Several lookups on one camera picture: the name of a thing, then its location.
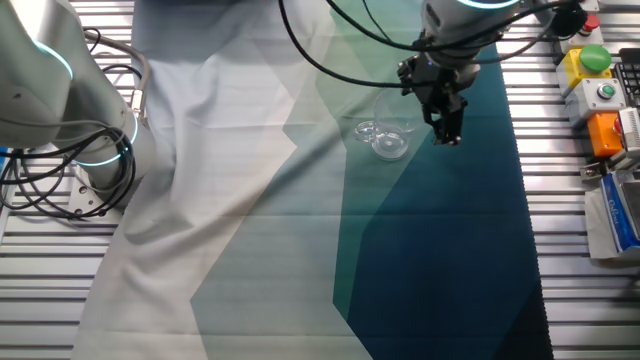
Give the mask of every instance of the green button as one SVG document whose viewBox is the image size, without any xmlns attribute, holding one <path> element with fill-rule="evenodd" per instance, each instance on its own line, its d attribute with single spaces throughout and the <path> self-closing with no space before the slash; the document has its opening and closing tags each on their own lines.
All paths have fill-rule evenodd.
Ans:
<svg viewBox="0 0 640 360">
<path fill-rule="evenodd" d="M 611 54 L 600 45 L 587 45 L 580 51 L 580 62 L 587 70 L 599 73 L 611 66 Z"/>
<path fill-rule="evenodd" d="M 607 95 L 614 95 L 616 93 L 616 89 L 611 85 L 603 86 L 602 91 Z"/>
</svg>

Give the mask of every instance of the clear glass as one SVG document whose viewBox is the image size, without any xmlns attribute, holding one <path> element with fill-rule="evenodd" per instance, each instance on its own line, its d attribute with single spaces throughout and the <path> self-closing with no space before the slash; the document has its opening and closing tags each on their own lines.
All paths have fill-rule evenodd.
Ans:
<svg viewBox="0 0 640 360">
<path fill-rule="evenodd" d="M 388 161 L 402 158 L 412 134 L 426 126 L 418 99 L 412 94 L 402 96 L 399 89 L 381 93 L 373 105 L 373 115 L 375 120 L 356 126 L 356 138 L 370 143 L 373 151 Z"/>
</svg>

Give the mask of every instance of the blue led ring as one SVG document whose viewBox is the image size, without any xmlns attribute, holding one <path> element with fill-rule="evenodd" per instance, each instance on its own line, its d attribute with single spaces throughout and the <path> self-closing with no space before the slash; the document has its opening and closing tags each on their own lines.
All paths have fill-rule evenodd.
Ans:
<svg viewBox="0 0 640 360">
<path fill-rule="evenodd" d="M 48 47 L 47 45 L 41 43 L 38 40 L 34 40 L 31 39 L 33 41 L 33 43 L 38 47 L 38 49 L 40 49 L 40 51 L 46 52 L 51 54 L 54 58 L 58 59 L 58 61 L 60 61 L 60 63 L 62 65 L 64 65 L 65 68 L 67 68 L 67 71 L 69 72 L 69 75 L 71 75 L 71 80 L 73 80 L 73 70 L 71 70 L 71 65 L 69 65 L 69 63 L 67 62 L 67 60 L 65 60 L 60 54 L 58 54 L 55 50 L 53 50 L 52 48 Z"/>
<path fill-rule="evenodd" d="M 496 9 L 503 9 L 511 5 L 515 5 L 519 3 L 520 0 L 507 0 L 501 3 L 493 3 L 493 4 L 483 3 L 483 2 L 474 1 L 474 0 L 458 0 L 458 2 L 476 9 L 496 10 Z"/>
<path fill-rule="evenodd" d="M 133 145 L 133 142 L 136 141 L 136 136 L 138 136 L 138 119 L 135 117 L 135 115 L 133 117 L 133 120 L 134 120 L 136 126 L 133 129 L 133 136 L 131 137 L 131 145 Z M 102 162 L 99 162 L 99 163 L 89 163 L 89 164 L 87 164 L 87 163 L 83 163 L 83 162 L 80 162 L 80 161 L 76 161 L 76 164 L 81 165 L 81 166 L 102 166 L 102 165 L 110 164 L 110 163 L 120 159 L 120 156 L 122 156 L 122 153 L 112 157 L 109 160 L 105 160 L 105 161 L 102 161 Z"/>
</svg>

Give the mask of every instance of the patterned cloth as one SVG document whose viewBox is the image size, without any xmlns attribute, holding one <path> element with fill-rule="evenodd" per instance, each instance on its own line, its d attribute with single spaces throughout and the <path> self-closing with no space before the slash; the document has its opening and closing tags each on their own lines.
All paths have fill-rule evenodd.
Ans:
<svg viewBox="0 0 640 360">
<path fill-rule="evenodd" d="M 411 56 L 322 1 L 287 0 L 314 58 L 397 81 Z M 360 1 L 341 1 L 367 21 Z M 410 43 L 420 1 L 370 1 Z M 158 159 L 100 267 L 74 359 L 551 357 L 498 65 L 466 96 L 463 142 L 428 129 L 398 161 L 354 128 L 381 90 L 319 75 L 272 0 L 136 1 Z M 495 49 L 486 56 L 496 56 Z"/>
</svg>

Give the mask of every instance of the white control box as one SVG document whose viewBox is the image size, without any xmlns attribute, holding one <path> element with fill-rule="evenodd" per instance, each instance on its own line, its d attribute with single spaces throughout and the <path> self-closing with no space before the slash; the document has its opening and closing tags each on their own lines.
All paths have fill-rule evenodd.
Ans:
<svg viewBox="0 0 640 360">
<path fill-rule="evenodd" d="M 638 109 L 626 108 L 620 110 L 620 128 L 622 139 L 628 158 L 640 158 L 640 116 Z"/>
<path fill-rule="evenodd" d="M 596 112 L 626 107 L 624 90 L 617 79 L 584 79 L 565 99 L 564 113 L 574 129 L 582 128 Z"/>
<path fill-rule="evenodd" d="M 576 34 L 569 40 L 560 41 L 560 50 L 562 50 L 563 54 L 566 54 L 569 50 L 583 48 L 587 45 L 604 45 L 600 27 L 593 29 L 589 36 Z"/>
</svg>

